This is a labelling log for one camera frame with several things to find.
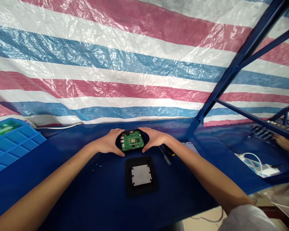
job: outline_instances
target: person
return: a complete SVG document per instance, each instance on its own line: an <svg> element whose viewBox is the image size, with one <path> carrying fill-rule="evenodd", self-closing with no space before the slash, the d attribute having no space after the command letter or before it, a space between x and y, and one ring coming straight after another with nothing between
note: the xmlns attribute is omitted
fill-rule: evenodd
<svg viewBox="0 0 289 231"><path fill-rule="evenodd" d="M221 205L228 218L223 221L219 230L277 230L251 198L207 160L169 134L146 127L139 129L149 135L149 142L142 152L153 146L167 145ZM125 156L115 145L116 138L123 131L112 129L106 136L84 146L0 217L0 231L37 230L66 188L96 153L112 152Z"/></svg>
<svg viewBox="0 0 289 231"><path fill-rule="evenodd" d="M287 152L289 152L289 140L287 140L285 137L278 135L278 134L274 134L272 135L272 138L276 141L276 143L283 148L284 150L286 150Z"/></svg>

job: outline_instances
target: white sleeve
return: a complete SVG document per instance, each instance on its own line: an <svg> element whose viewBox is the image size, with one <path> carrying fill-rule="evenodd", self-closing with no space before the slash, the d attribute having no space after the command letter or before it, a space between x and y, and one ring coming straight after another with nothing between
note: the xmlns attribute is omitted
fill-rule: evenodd
<svg viewBox="0 0 289 231"><path fill-rule="evenodd" d="M265 213L254 205L241 205L231 210L219 231L278 231Z"/></svg>

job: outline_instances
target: person's left hand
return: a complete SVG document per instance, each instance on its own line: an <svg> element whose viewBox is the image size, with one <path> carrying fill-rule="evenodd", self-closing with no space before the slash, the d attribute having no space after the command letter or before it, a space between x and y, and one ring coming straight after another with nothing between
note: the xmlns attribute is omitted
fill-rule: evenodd
<svg viewBox="0 0 289 231"><path fill-rule="evenodd" d="M282 147L286 151L289 151L289 140L287 140L285 137L278 135L278 134L272 135L272 138L276 141L276 143L280 147Z"/></svg>
<svg viewBox="0 0 289 231"><path fill-rule="evenodd" d="M122 132L124 132L124 129L111 129L107 135L99 138L98 140L92 141L88 145L92 147L92 149L94 149L96 152L113 152L118 156L125 157L125 154L116 146L116 139Z"/></svg>

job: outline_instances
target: white cable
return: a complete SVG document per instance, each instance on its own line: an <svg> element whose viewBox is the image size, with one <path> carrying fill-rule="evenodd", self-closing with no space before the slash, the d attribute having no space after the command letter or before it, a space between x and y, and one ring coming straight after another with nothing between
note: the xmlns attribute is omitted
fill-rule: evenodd
<svg viewBox="0 0 289 231"><path fill-rule="evenodd" d="M255 165L253 163L251 163L253 166L254 166L254 169L258 172L259 175L261 175L263 178L264 178L264 175L262 173L262 163L261 163L261 160L258 158L258 156L256 156L254 153L250 153L250 152L246 152L246 153L243 153L243 157L246 155L246 154L251 154L253 156L255 156L258 161L259 161L259 164L260 164L260 172L256 169Z"/></svg>
<svg viewBox="0 0 289 231"><path fill-rule="evenodd" d="M70 126L66 126L66 127L40 127L40 128L34 128L34 129L66 129L66 128L70 128L70 127L74 127L77 126L79 124L83 124L83 122L79 122Z"/></svg>
<svg viewBox="0 0 289 231"><path fill-rule="evenodd" d="M203 220L206 220L206 221L211 222L211 223L218 223L218 222L220 222L220 221L223 219L223 217L224 217L224 210L223 210L223 208L222 208L222 215L221 215L221 217L220 217L217 221L211 221L211 220L208 220L207 218L204 218L204 217L199 217L199 218L190 217L190 218L192 218L192 219L194 219L194 220L201 220L201 219L203 219Z"/></svg>

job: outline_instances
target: blue plastic tray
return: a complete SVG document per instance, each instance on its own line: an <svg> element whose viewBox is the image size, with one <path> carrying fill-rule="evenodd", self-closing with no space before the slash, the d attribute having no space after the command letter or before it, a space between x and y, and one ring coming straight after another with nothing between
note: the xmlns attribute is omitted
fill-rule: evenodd
<svg viewBox="0 0 289 231"><path fill-rule="evenodd" d="M9 118L0 121L0 129L9 126L16 128L0 136L0 171L46 140L40 132L22 120Z"/></svg>

